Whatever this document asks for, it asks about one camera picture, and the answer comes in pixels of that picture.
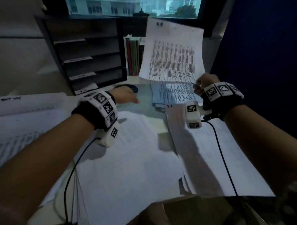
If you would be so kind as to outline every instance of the stack of papers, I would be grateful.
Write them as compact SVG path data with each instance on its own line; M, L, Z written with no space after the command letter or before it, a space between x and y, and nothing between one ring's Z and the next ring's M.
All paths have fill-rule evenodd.
M65 105L65 93L0 97L0 166L65 120ZM61 178L41 206L54 199L60 184Z
M235 196L212 127L187 128L184 104L166 108L170 133L183 164L184 186L202 197ZM228 171L238 195L274 196L272 190L237 145L226 124L212 119Z
M205 73L203 29L148 18L139 76L158 82L195 83Z
M189 83L167 83L151 84L153 92L153 103L162 112L172 104L186 103L187 101L197 101L203 103L203 99L194 93L192 84Z
M160 145L144 115L119 112L118 122L115 144L92 144L77 166L74 221L127 224L151 203L164 200L183 176L177 155Z

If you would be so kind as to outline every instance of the black cable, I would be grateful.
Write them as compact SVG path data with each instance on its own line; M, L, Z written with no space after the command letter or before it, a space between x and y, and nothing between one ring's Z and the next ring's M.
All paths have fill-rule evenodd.
M66 192L67 192L67 188L68 188L68 185L69 185L71 176L72 176L72 174L73 174L73 172L74 172L74 170L75 170L75 168L76 168L78 162L80 161L81 157L83 156L83 154L85 153L85 151L88 149L88 147L89 147L95 140L100 140L100 139L101 139L101 138L99 138L99 137L98 137L98 138L95 138L95 139L93 139L93 140L88 144L88 146L84 149L84 151L82 152L82 154L79 156L77 162L75 163L75 165L74 165L74 167L73 167L73 169L72 169L72 171L71 171L71 173L70 173L70 176L69 176L69 178L68 178L68 181L67 181L67 183L66 183L65 190L64 190L64 210L65 210L66 224L69 224L69 221L68 221L68 214L67 214Z
M221 157L222 157L222 159L223 159L223 162L224 162L225 168L226 168L226 170L227 170L229 179L230 179L231 184L232 184L232 187L233 187L233 189L234 189L234 192L235 192L235 195L236 195L236 199L238 200L238 204L239 204L239 206L240 206L240 208L241 208L242 215L243 215L244 220L245 220L245 222L246 222L246 224L247 224L247 217L246 217L246 215L245 215L243 206L242 206L242 204L241 204L241 202L240 202L240 198L239 198L239 196L238 196L238 194L237 194L236 188L235 188L235 186L234 186L233 180L232 180L232 178L231 178L231 175L230 175L230 173L229 173L227 164L226 164L226 162L225 162L225 159L224 159L224 156L223 156L223 153L222 153L222 150L221 150L221 146L220 146L220 143L219 143L219 139L218 139L218 136L217 136L216 129L214 128L214 126L213 126L210 122L208 122L208 121L206 121L206 120L201 120L201 122L208 123L208 124L213 128L213 130L214 130L214 134L215 134L215 136L216 136L216 140L217 140L217 144L218 144L218 147L219 147L219 150L220 150L220 153L221 153Z

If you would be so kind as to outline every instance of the label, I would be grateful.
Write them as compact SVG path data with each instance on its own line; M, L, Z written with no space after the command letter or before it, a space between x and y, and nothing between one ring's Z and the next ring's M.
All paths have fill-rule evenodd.
M89 76L93 76L93 75L96 75L95 72L89 72L89 73L84 73L84 74L80 74L80 75L77 75L77 76L73 76L73 77L69 77L70 80L77 80L79 78L82 78L82 77L89 77Z
M67 40L67 41L54 41L54 45L59 43L78 42L78 41L85 41L85 39L82 38L82 39Z
M73 62L83 61L83 60L87 60L87 59L92 59L92 57L87 56L87 57L82 57L82 58L69 59L69 60L65 60L63 62L64 63L73 63Z
M87 91L90 91L90 90L94 90L94 89L97 89L97 88L98 88L98 86L95 83L92 83L89 86L85 87L84 89L75 91L74 93L76 95L78 95L78 94L81 94L81 93L84 93L84 92L87 92Z

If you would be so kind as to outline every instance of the tree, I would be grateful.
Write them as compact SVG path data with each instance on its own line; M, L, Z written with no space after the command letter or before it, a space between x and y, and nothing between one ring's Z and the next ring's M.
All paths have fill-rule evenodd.
M174 17L179 18L196 18L196 9L192 5L184 5L181 7L178 7L176 13L174 14Z

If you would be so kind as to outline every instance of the wrist tracking band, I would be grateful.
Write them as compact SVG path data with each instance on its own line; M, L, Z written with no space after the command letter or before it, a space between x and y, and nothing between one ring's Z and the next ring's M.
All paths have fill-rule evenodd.
M226 113L233 107L244 104L244 95L233 84L218 82L204 88L201 95L203 109L212 109L212 114L204 116L205 120L220 118L222 121Z
M72 111L80 114L95 126L105 132L116 122L118 112L114 97L105 91L91 92L79 101L79 105Z

